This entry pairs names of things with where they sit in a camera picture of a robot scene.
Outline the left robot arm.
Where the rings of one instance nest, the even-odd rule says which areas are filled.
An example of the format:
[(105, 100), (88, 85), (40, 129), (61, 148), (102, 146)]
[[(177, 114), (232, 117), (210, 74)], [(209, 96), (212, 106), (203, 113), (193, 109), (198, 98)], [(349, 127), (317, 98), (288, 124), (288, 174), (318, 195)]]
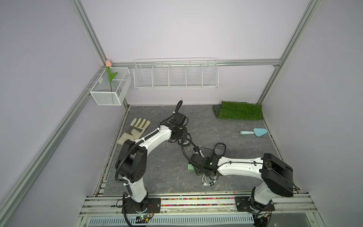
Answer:
[(180, 100), (173, 114), (162, 120), (158, 127), (136, 141), (126, 140), (115, 164), (114, 179), (127, 187), (128, 197), (141, 206), (147, 202), (148, 193), (143, 183), (147, 168), (147, 157), (163, 142), (178, 143), (181, 147), (190, 145), (191, 135), (187, 132), (188, 117), (179, 112)]

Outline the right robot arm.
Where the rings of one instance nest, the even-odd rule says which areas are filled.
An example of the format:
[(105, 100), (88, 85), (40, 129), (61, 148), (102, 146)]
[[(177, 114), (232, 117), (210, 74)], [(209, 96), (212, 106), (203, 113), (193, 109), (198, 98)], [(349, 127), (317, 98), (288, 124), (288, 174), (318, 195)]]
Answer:
[(273, 154), (253, 159), (233, 159), (213, 155), (203, 157), (193, 154), (187, 158), (198, 175), (205, 176), (247, 176), (262, 180), (251, 194), (251, 203), (268, 204), (277, 196), (293, 197), (293, 168)]

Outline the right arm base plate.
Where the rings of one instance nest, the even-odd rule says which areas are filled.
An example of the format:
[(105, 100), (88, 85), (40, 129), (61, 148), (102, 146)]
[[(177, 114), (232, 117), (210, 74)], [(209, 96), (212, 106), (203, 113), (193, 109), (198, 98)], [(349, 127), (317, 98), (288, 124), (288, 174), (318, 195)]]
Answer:
[(238, 212), (259, 214), (262, 212), (275, 211), (275, 207), (272, 204), (272, 201), (264, 205), (256, 202), (250, 196), (236, 196), (235, 204)]

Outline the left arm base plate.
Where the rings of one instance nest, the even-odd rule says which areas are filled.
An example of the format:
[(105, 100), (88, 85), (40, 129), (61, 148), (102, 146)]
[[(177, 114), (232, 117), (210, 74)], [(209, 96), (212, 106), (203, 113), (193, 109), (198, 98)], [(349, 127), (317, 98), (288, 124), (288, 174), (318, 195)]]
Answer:
[(141, 203), (137, 203), (131, 198), (126, 198), (124, 202), (126, 214), (136, 213), (160, 213), (161, 198), (146, 198)]

